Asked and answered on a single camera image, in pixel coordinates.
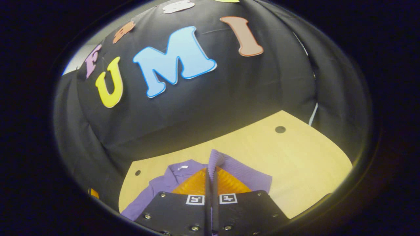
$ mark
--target brown letter i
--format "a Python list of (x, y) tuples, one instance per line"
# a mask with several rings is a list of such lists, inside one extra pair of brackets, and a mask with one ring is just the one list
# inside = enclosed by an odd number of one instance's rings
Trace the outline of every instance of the brown letter i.
[(225, 16), (220, 20), (228, 24), (236, 35), (241, 47), (239, 54), (244, 57), (252, 57), (264, 52), (264, 49), (258, 45), (251, 30), (247, 26), (248, 21), (242, 17)]

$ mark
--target black fabric backdrop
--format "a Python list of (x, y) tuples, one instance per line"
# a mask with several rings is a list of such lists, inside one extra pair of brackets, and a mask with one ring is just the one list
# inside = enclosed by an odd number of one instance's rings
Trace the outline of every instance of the black fabric backdrop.
[[(85, 189), (95, 189), (118, 211), (119, 190), (132, 161), (197, 145), (280, 110), (308, 123), (316, 103), (314, 127), (352, 162), (360, 156), (372, 129), (367, 86), (357, 65), (321, 31), (258, 0), (196, 0), (190, 9), (163, 13), (162, 7), (173, 2), (134, 17), (135, 27), (116, 44), (112, 41), (120, 28), (110, 33), (100, 43), (89, 79), (85, 63), (63, 76), (54, 107), (56, 136), (66, 165)], [(241, 56), (234, 32), (219, 20), (223, 16), (247, 19), (264, 53)], [(178, 83), (148, 98), (132, 58), (145, 47), (166, 52), (169, 35), (187, 26), (197, 28), (196, 38), (217, 68), (185, 80), (179, 64)], [(107, 108), (95, 78), (117, 56), (124, 91), (120, 102)], [(105, 82), (113, 91), (109, 72)]]

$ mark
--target light wood surface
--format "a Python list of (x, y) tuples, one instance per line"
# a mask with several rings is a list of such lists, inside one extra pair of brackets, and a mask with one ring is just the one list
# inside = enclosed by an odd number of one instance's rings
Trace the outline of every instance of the light wood surface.
[[(284, 126), (286, 132), (275, 128)], [(121, 188), (119, 210), (165, 173), (168, 165), (193, 159), (208, 163), (211, 149), (230, 155), (271, 175), (269, 195), (292, 218), (333, 192), (346, 178), (352, 164), (344, 152), (320, 132), (280, 111), (216, 139), (131, 164)]]

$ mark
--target letter m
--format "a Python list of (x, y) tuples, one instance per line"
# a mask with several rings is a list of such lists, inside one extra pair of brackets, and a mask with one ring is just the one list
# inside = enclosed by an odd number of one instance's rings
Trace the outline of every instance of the letter m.
[(156, 97), (166, 89), (166, 84), (157, 79), (156, 73), (171, 84), (178, 82), (178, 59), (182, 63), (181, 75), (185, 79), (192, 79), (216, 68), (216, 62), (209, 59), (198, 44), (195, 30), (194, 26), (189, 26), (173, 32), (169, 36), (166, 54), (147, 47), (134, 56), (133, 62), (140, 65), (146, 81), (148, 97)]

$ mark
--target yellow letter u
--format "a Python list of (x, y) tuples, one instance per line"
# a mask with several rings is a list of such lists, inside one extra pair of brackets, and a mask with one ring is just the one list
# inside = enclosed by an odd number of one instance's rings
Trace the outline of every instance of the yellow letter u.
[(99, 96), (104, 106), (108, 108), (114, 107), (123, 95), (123, 80), (121, 79), (120, 68), (118, 67), (118, 61), (120, 57), (116, 57), (109, 63), (107, 70), (111, 72), (112, 81), (114, 83), (114, 92), (108, 93), (108, 89), (105, 84), (105, 72), (102, 72), (96, 80), (95, 86), (98, 88)]

